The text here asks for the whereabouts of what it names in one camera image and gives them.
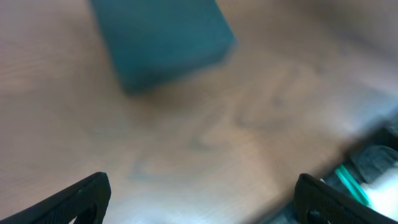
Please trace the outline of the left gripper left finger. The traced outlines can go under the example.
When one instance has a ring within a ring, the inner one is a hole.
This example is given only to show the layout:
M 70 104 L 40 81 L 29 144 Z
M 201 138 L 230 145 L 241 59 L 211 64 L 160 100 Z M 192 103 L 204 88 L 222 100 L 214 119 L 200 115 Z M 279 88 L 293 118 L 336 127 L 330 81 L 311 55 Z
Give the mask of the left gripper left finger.
M 1 223 L 102 224 L 110 198 L 107 174 L 96 172 Z

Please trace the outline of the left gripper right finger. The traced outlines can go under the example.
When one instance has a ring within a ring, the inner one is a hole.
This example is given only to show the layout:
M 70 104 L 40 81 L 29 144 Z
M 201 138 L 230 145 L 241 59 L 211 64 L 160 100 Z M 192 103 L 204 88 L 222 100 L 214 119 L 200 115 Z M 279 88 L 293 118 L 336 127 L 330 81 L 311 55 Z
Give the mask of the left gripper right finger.
M 294 207 L 304 224 L 397 224 L 309 174 L 300 174 L 295 184 Z

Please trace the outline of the black gift box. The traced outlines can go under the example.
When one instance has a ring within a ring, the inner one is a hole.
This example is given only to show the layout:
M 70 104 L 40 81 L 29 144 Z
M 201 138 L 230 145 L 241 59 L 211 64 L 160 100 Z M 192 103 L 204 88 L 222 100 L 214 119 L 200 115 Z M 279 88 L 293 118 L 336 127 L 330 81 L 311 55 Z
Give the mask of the black gift box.
M 214 0 L 91 0 L 121 88 L 142 93 L 223 60 L 235 36 Z

